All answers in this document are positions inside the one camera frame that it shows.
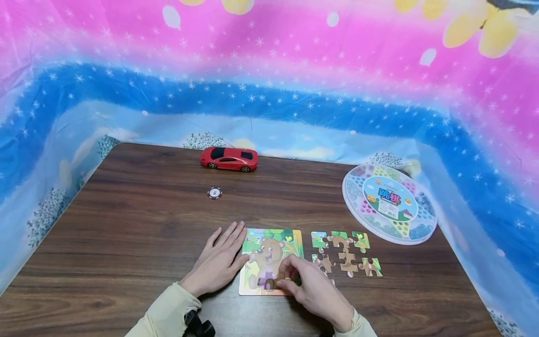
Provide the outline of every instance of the left hand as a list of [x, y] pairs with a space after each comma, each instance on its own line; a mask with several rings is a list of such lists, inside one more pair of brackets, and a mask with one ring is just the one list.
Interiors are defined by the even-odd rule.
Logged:
[[193, 269], [179, 284], [193, 296], [215, 292], [232, 281], [249, 261], [249, 255], [236, 257], [247, 235], [245, 223], [234, 221], [221, 235], [219, 227], [208, 239]]

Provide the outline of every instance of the hand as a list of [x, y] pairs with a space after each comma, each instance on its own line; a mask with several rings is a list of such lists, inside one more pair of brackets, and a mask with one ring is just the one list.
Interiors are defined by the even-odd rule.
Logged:
[[247, 235], [245, 223], [242, 221], [237, 225], [234, 221], [219, 236], [221, 231], [219, 227], [210, 236], [193, 269], [179, 282], [195, 297], [221, 289], [249, 261], [249, 255], [236, 257]]
[[291, 280], [279, 280], [277, 287], [291, 293], [305, 309], [328, 320], [340, 333], [352, 329], [354, 307], [318, 266], [296, 255], [289, 255], [281, 262], [279, 273], [292, 279], [299, 274], [301, 286]]

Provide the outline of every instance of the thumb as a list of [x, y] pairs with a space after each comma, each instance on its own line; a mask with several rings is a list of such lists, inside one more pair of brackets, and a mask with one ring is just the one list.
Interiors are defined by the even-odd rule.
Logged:
[[249, 254], [238, 256], [230, 266], [230, 269], [236, 273], [247, 263], [247, 261], [249, 261]]
[[277, 287], [289, 292], [300, 302], [300, 298], [303, 297], [303, 289], [298, 287], [298, 285], [290, 280], [279, 280], [277, 281]]

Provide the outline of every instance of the fabric backdrop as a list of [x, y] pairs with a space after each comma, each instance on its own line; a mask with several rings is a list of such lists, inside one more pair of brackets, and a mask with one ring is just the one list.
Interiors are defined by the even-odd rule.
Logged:
[[0, 0], [0, 292], [119, 142], [403, 167], [538, 336], [537, 0]]

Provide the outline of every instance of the jigsaw puzzle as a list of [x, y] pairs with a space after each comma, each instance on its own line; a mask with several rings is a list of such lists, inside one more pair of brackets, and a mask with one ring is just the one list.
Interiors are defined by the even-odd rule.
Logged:
[[332, 255], [330, 257], [328, 253], [332, 248], [337, 248], [341, 250], [335, 253], [335, 255], [338, 254], [340, 259], [338, 262], [340, 269], [341, 271], [346, 271], [348, 277], [353, 278], [354, 273], [358, 272], [359, 269], [364, 270], [367, 276], [373, 276], [372, 272], [375, 272], [376, 276], [381, 277], [382, 269], [377, 258], [373, 258], [372, 263], [369, 263], [368, 258], [362, 258], [362, 263], [358, 264], [356, 255], [350, 253], [350, 250], [354, 248], [359, 248], [363, 254], [367, 252], [367, 249], [370, 249], [367, 233], [352, 231], [351, 234], [351, 237], [348, 237], [348, 234], [343, 231], [331, 231], [329, 234], [326, 232], [311, 232], [313, 247], [318, 248], [319, 252], [318, 254], [312, 254], [313, 262], [316, 262], [326, 274], [332, 273], [331, 268], [337, 264], [337, 256]]
[[240, 271], [240, 295], [287, 295], [277, 289], [281, 261], [290, 254], [303, 257], [301, 231], [248, 228], [241, 247], [250, 259]]
[[377, 258], [372, 258], [372, 263], [369, 263], [369, 259], [364, 257], [361, 259], [362, 263], [358, 265], [361, 270], [365, 271], [365, 275], [372, 276], [372, 272], [376, 273], [377, 277], [382, 277], [382, 268]]

